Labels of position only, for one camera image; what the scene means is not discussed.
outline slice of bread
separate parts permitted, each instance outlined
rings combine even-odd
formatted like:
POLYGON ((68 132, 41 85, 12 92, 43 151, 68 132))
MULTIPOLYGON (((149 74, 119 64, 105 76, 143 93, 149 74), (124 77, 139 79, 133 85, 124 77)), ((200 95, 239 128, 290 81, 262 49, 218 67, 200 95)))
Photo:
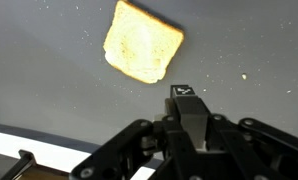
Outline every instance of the slice of bread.
POLYGON ((144 83, 156 83, 184 39, 183 32, 119 0, 104 49, 109 64, 144 83))

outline screw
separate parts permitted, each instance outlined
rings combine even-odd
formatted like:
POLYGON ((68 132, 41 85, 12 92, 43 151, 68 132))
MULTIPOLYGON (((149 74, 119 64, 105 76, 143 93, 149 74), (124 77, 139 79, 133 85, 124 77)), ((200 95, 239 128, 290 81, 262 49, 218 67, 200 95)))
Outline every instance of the screw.
POLYGON ((253 121, 250 120, 250 119, 247 119, 247 120, 245 120, 245 124, 247 124, 247 125, 252 125, 252 124, 253 124, 253 121))
POLYGON ((173 121, 173 117, 172 116, 169 116, 169 117, 167 117, 167 120, 168 121, 173 121))
POLYGON ((189 180, 202 180, 202 178, 199 176, 191 176, 189 180))
POLYGON ((81 178, 89 178, 93 174, 93 168, 85 168, 81 171, 80 176, 81 178))
POLYGON ((257 175, 255 176, 255 180, 269 180, 269 179, 263 175, 257 175))
POLYGON ((147 126, 148 125, 148 122, 142 122, 141 124, 140 124, 140 126, 147 126))
POLYGON ((222 117, 219 116, 219 115, 216 115, 216 116, 214 116, 213 118, 214 118, 215 120, 217 120, 217 121, 220 121, 220 120, 222 119, 222 117))

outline gray countertop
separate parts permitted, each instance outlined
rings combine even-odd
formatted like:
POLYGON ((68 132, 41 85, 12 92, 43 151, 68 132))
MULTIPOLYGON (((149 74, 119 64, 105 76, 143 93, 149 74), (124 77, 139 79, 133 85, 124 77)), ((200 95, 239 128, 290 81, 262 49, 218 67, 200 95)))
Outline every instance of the gray countertop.
POLYGON ((213 112, 298 136, 298 0, 134 1, 185 32, 153 85, 104 59, 115 3, 0 1, 0 124, 102 144, 189 84, 213 112))

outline robotic arm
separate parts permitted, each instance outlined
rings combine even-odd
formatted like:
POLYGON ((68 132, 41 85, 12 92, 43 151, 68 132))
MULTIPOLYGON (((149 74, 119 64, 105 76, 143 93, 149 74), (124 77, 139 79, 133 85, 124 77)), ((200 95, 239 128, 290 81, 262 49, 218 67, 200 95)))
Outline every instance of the robotic arm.
POLYGON ((152 180, 298 180, 298 138, 211 114, 187 85, 171 86, 160 121, 136 120, 73 169, 70 180, 127 180, 156 152, 152 180))

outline white surface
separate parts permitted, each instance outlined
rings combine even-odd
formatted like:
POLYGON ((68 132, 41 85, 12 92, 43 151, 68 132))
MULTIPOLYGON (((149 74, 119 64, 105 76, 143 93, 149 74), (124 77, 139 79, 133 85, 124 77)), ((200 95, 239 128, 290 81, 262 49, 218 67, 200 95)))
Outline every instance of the white surface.
MULTIPOLYGON (((20 158, 19 150, 30 151, 38 164, 65 172, 71 170, 90 154, 27 138, 0 133, 0 154, 20 158)), ((148 179, 153 169, 142 167, 132 180, 148 179)))

